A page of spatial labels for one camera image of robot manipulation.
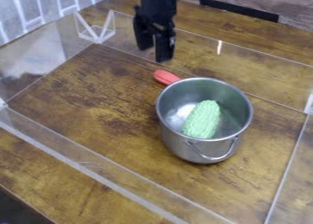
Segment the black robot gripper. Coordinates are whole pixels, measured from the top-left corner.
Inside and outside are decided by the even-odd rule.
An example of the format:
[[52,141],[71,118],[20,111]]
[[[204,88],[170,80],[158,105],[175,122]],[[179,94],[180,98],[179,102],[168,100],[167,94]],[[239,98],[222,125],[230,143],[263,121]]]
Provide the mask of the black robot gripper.
[[135,42],[140,50],[154,46],[155,60],[164,62],[174,57],[176,33],[174,32],[174,16],[176,14],[176,0],[140,0],[135,6],[134,31]]

